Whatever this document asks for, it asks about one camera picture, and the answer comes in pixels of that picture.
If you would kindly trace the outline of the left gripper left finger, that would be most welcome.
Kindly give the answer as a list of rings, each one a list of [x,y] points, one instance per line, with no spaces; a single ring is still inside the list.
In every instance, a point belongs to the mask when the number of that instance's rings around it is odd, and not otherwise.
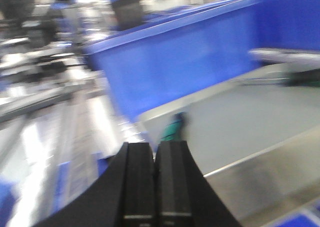
[[[79,197],[37,227],[155,226],[154,161],[149,143],[125,142]]]

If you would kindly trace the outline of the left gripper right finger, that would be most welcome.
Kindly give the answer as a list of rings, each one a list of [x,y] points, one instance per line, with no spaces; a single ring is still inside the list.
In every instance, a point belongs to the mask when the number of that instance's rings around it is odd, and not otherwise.
[[[155,158],[159,227],[239,227],[203,176],[186,141],[162,141]]]

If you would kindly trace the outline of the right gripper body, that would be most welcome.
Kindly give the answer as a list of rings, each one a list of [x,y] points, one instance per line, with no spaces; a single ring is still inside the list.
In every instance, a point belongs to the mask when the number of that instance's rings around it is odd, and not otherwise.
[[[249,52],[264,74],[319,73],[320,52],[280,48],[256,48]]]

